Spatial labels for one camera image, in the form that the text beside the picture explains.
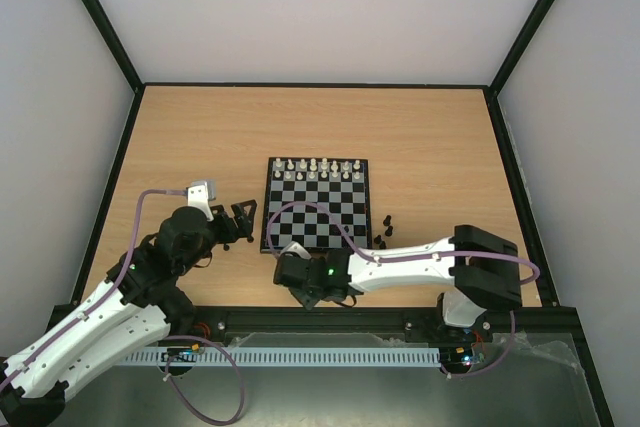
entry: white wall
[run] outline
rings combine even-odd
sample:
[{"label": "white wall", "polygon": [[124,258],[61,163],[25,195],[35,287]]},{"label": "white wall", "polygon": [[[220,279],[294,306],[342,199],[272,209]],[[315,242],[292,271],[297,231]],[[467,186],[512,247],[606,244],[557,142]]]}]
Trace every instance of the white wall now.
[{"label": "white wall", "polygon": [[0,0],[0,356],[69,301],[132,100],[80,0]]},{"label": "white wall", "polygon": [[560,300],[637,425],[640,0],[557,0],[500,96]]},{"label": "white wall", "polygon": [[535,0],[101,0],[145,81],[489,83]]}]

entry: black frame edge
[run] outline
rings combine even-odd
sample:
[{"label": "black frame edge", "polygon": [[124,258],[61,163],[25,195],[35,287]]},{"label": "black frame edge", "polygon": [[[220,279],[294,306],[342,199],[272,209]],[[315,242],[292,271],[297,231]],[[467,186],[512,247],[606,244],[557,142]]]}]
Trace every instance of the black frame edge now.
[{"label": "black frame edge", "polygon": [[500,93],[502,88],[507,83],[509,76],[515,69],[520,57],[524,54],[524,51],[527,49],[527,46],[533,39],[533,36],[538,31],[538,28],[542,24],[542,21],[546,17],[547,13],[551,9],[555,0],[537,0],[529,17],[525,21],[522,29],[518,33],[516,40],[513,42],[509,53],[505,57],[502,65],[498,69],[498,73],[496,74],[493,82],[491,83],[491,90],[496,93]]},{"label": "black frame edge", "polygon": [[99,0],[82,0],[87,12],[93,19],[98,31],[102,35],[107,47],[113,54],[118,66],[122,70],[123,75],[129,82],[131,89],[136,92],[142,89],[143,84],[140,76],[136,72],[135,67],[131,63],[127,52],[124,50],[122,42],[118,38],[118,34],[116,33],[113,25],[111,25],[111,21],[107,17],[104,9],[102,8],[102,4],[100,4]]},{"label": "black frame edge", "polygon": [[147,87],[293,87],[301,89],[452,89],[483,90],[483,84],[367,84],[358,82],[147,82]]},{"label": "black frame edge", "polygon": [[122,137],[120,137],[118,150],[116,151],[115,158],[113,159],[113,165],[111,167],[111,171],[109,172],[107,185],[104,189],[102,200],[100,201],[100,207],[98,208],[96,222],[93,225],[91,236],[89,237],[89,243],[87,244],[87,249],[85,251],[84,258],[82,259],[80,272],[78,273],[78,277],[73,288],[73,293],[71,294],[71,303],[74,305],[82,300],[82,295],[84,294],[84,289],[87,285],[87,280],[89,279],[89,273],[91,272],[93,259],[96,255],[96,251],[98,250],[98,243],[100,242],[102,229],[104,227],[105,221],[107,220],[107,213],[109,212],[111,199],[113,198],[113,193],[116,190],[118,176],[120,175],[124,157],[127,153],[127,147],[129,146],[131,134],[133,134],[133,127],[135,126],[136,118],[138,117],[138,112],[140,110],[140,104],[142,103],[144,91],[145,87],[143,85],[136,91],[133,97],[133,102],[131,103],[131,109],[129,110],[129,115],[127,116],[127,121],[122,131]]},{"label": "black frame edge", "polygon": [[558,293],[553,284],[547,257],[544,253],[540,233],[538,232],[538,227],[533,217],[529,195],[527,194],[524,181],[520,174],[520,166],[518,165],[513,145],[511,144],[509,131],[507,130],[502,109],[498,103],[498,94],[491,89],[485,89],[484,95],[527,253],[529,254],[529,259],[540,267],[540,277],[536,280],[540,302],[543,306],[547,307],[558,305]]}]

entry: chessboard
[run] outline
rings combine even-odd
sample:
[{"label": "chessboard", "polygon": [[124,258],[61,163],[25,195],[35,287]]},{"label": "chessboard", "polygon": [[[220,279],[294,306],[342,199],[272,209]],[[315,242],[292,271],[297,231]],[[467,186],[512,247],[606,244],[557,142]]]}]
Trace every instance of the chessboard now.
[{"label": "chessboard", "polygon": [[[270,252],[267,222],[271,216],[295,200],[325,207],[358,247],[372,248],[367,160],[269,158],[260,252]],[[271,227],[276,250],[292,241],[308,252],[326,252],[347,246],[337,227],[331,225],[329,216],[310,206],[293,206],[280,214]]]}]

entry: robotic arm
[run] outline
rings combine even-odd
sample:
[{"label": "robotic arm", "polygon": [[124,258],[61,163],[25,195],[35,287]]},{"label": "robotic arm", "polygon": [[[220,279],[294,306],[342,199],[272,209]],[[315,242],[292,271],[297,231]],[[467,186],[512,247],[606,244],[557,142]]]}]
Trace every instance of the robotic arm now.
[{"label": "robotic arm", "polygon": [[[156,234],[142,239],[118,288],[89,315],[85,312],[108,294],[125,260],[107,273],[87,299],[42,338],[11,356],[0,368],[0,411],[11,427],[49,425],[84,386],[132,352],[169,334],[184,334],[193,324],[195,308],[177,286],[178,278],[211,249],[240,238],[253,241],[256,201],[232,205],[231,218],[215,198],[211,181],[187,189],[187,206],[164,220]],[[55,344],[25,365],[46,341]],[[7,383],[13,372],[20,374]]]},{"label": "robotic arm", "polygon": [[[457,251],[486,252],[487,257],[467,259],[455,256]],[[313,258],[292,242],[278,257],[274,283],[288,287],[307,310],[321,300],[342,303],[347,297],[396,285],[450,285],[456,290],[444,294],[442,320],[448,326],[468,328],[485,310],[522,307],[518,264],[488,258],[492,253],[515,257],[518,249],[470,225],[459,225],[452,237],[431,244],[360,253],[336,249],[326,258]]]}]

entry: black metal frame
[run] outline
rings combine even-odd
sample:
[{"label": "black metal frame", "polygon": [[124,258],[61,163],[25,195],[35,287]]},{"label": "black metal frame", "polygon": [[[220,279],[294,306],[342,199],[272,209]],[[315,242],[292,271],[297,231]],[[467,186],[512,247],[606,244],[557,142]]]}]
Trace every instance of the black metal frame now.
[{"label": "black metal frame", "polygon": [[[504,62],[498,70],[493,82],[487,85],[448,85],[448,84],[327,84],[327,83],[259,83],[259,82],[219,82],[219,83],[186,83],[186,82],[149,82],[144,84],[111,22],[109,21],[99,0],[82,0],[87,11],[94,20],[105,42],[115,57],[123,74],[127,78],[135,98],[118,147],[114,165],[109,176],[100,209],[96,218],[89,245],[82,262],[80,273],[73,290],[71,303],[54,309],[51,319],[53,325],[61,315],[73,308],[82,297],[91,264],[95,256],[102,228],[106,220],[109,205],[124,161],[129,139],[133,132],[136,116],[140,108],[145,86],[197,86],[197,87],[313,87],[313,88],[363,88],[363,89],[481,89],[484,92],[487,109],[493,125],[496,142],[500,150],[505,174],[520,222],[527,252],[532,261],[541,268],[537,281],[543,307],[523,308],[516,313],[519,329],[535,333],[569,333],[573,337],[580,362],[585,370],[587,382],[593,397],[600,423],[603,426],[613,425],[602,387],[598,380],[593,359],[586,343],[584,331],[575,309],[560,307],[551,272],[540,241],[540,236],[533,218],[527,191],[520,174],[520,168],[509,138],[506,124],[498,102],[498,94],[506,84],[516,64],[522,57],[531,39],[544,20],[554,0],[538,0],[527,18],[524,26]],[[327,309],[319,308],[312,312],[301,308],[268,308],[268,307],[200,307],[199,317],[207,319],[209,325],[222,326],[214,332],[214,337],[228,341],[235,335],[249,332],[370,332],[378,335],[402,334],[407,341],[438,342],[437,335],[430,329],[432,320],[437,315],[436,308],[354,308]],[[509,331],[510,323],[506,314],[487,313],[487,320],[494,332]]]}]

